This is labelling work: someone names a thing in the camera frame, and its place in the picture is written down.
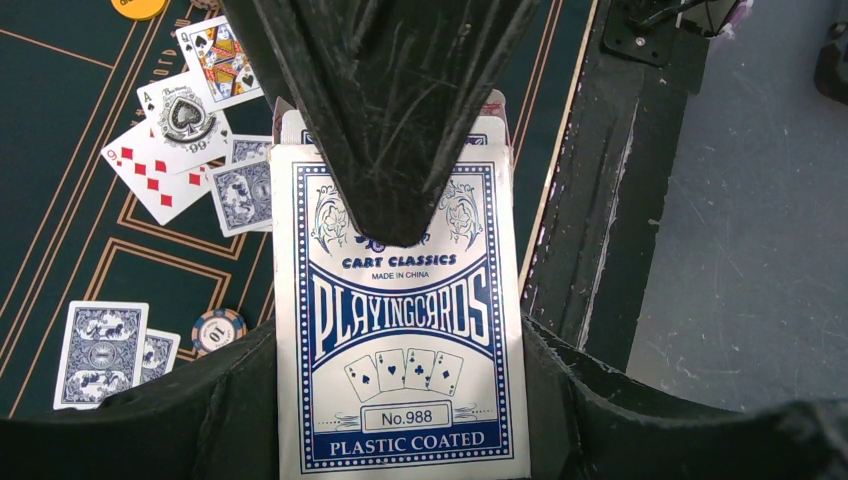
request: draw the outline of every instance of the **dotted border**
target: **dotted border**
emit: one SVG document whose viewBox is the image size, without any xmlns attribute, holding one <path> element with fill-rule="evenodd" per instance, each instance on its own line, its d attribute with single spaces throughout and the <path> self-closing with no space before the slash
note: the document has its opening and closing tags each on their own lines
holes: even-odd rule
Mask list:
<svg viewBox="0 0 848 480">
<path fill-rule="evenodd" d="M 494 330 L 495 330 L 495 364 L 497 367 L 497 390 L 498 390 L 498 404 L 500 405 L 500 416 L 498 417 L 498 425 L 500 426 L 501 433 L 501 445 L 502 448 L 491 449 L 477 449 L 477 450 L 466 450 L 460 452 L 446 452 L 446 453 L 433 453 L 433 454 L 425 454 L 425 455 L 394 455 L 394 456 L 385 456 L 383 458 L 369 458 L 369 459 L 361 459 L 361 460 L 344 460 L 344 461 L 312 461 L 312 419 L 311 419 L 311 410 L 310 407 L 312 405 L 312 398 L 310 395 L 310 376 L 311 376 L 311 365 L 309 364 L 309 330 L 306 319 L 308 318 L 308 302 L 307 302 L 307 280 L 306 280 L 306 258 L 309 252 L 308 245 L 308 237 L 306 235 L 307 225 L 306 225 L 306 212 L 304 210 L 306 203 L 306 195 L 305 195 L 305 184 L 306 177 L 308 176 L 328 176 L 330 175 L 329 170 L 326 166 L 323 165 L 315 165 L 315 166 L 298 166 L 296 168 L 297 171 L 297 183 L 295 185 L 296 191 L 296 199 L 297 199 L 297 218 L 296 218 L 296 232 L 297 232 L 297 276 L 298 276 L 298 294 L 300 296 L 299 302 L 299 310 L 300 310 L 300 338 L 301 338 L 301 381 L 302 381 L 302 389 L 301 389 L 301 402 L 303 406 L 302 416 L 301 416 L 301 433 L 303 435 L 303 445 L 304 449 L 301 452 L 302 455 L 305 455 L 304 465 L 307 470 L 311 472 L 318 471 L 323 468 L 332 468 L 332 467 L 348 467 L 348 466 L 368 466 L 368 465 L 385 465 L 392 463 L 410 463 L 410 462 L 420 462 L 420 461 L 430 461 L 430 460 L 445 460 L 445 459 L 457 459 L 457 458 L 473 458 L 473 457 L 486 457 L 486 456 L 510 456 L 512 455 L 511 445 L 509 441 L 509 421 L 507 415 L 507 395 L 506 395 L 506 383 L 504 382 L 504 360 L 505 360 L 505 352 L 503 348 L 503 341 L 501 335 L 501 300 L 500 293 L 498 292 L 498 270 L 499 265 L 497 263 L 497 239 L 495 238 L 495 225 L 496 219 L 494 216 L 494 205 L 493 205 L 493 185 L 492 185 L 492 176 L 494 171 L 494 165 L 487 166 L 456 166 L 454 167 L 453 174 L 481 174 L 483 177 L 483 187 L 485 188 L 485 205 L 484 212 L 486 218 L 486 250 L 488 255 L 489 265 L 491 268 L 491 282 L 490 284 L 494 285 L 492 287 L 492 315 L 494 322 Z"/>
</svg>

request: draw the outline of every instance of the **gray floor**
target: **gray floor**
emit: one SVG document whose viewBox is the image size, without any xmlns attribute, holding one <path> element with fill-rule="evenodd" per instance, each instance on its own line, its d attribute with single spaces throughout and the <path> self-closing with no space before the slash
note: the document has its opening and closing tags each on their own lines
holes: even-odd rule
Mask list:
<svg viewBox="0 0 848 480">
<path fill-rule="evenodd" d="M 829 0 L 757 1 L 690 100 L 628 374 L 751 411 L 848 397 L 848 106 Z"/>
</svg>

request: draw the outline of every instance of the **green felt table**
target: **green felt table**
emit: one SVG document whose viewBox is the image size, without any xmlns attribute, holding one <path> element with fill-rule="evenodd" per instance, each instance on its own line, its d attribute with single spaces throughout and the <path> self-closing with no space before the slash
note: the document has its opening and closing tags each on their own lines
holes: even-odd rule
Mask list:
<svg viewBox="0 0 848 480">
<path fill-rule="evenodd" d="M 556 153 L 590 0 L 544 0 L 498 84 L 517 168 L 519 264 Z M 180 73 L 174 31 L 219 14 L 169 0 L 152 20 L 105 0 L 48 7 L 0 4 L 0 415 L 52 406 L 68 303 L 150 304 L 148 326 L 182 337 L 179 368 L 196 358 L 191 328 L 215 307 L 250 329 L 274 315 L 271 235 L 224 238 L 209 196 L 159 226 L 99 157 L 143 119 L 135 90 Z M 264 99 L 227 110 L 233 132 L 267 135 Z"/>
</svg>

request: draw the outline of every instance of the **poker chip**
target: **poker chip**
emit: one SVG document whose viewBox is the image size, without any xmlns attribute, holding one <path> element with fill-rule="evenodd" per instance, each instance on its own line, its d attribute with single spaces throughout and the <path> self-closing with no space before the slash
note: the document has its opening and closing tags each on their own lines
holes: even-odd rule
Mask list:
<svg viewBox="0 0 848 480">
<path fill-rule="evenodd" d="M 112 0 L 112 6 L 130 20 L 150 20 L 162 13 L 166 0 Z"/>
<path fill-rule="evenodd" d="M 201 10 L 214 10 L 221 7 L 218 0 L 191 0 L 191 4 Z"/>
<path fill-rule="evenodd" d="M 229 308 L 210 310 L 194 322 L 191 341 L 202 356 L 233 343 L 247 334 L 247 325 L 238 313 Z"/>
</svg>

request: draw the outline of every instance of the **poker table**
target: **poker table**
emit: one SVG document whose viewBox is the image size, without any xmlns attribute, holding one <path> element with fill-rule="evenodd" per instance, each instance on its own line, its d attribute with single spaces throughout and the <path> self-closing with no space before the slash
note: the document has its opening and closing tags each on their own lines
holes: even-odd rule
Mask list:
<svg viewBox="0 0 848 480">
<path fill-rule="evenodd" d="M 515 148 L 519 265 L 558 153 L 589 0 L 545 0 L 497 88 Z M 62 332 L 73 300 L 150 304 L 148 327 L 181 336 L 175 369 L 197 358 L 191 327 L 216 307 L 249 329 L 273 318 L 271 237 L 224 238 L 211 198 L 159 226 L 99 157 L 144 118 L 135 90 L 185 70 L 175 30 L 218 11 L 167 2 L 149 21 L 108 2 L 71 12 L 7 2 L 0 63 L 16 65 L 0 93 L 0 415 L 51 409 Z M 256 99 L 226 111 L 234 133 L 268 135 L 271 110 Z"/>
</svg>

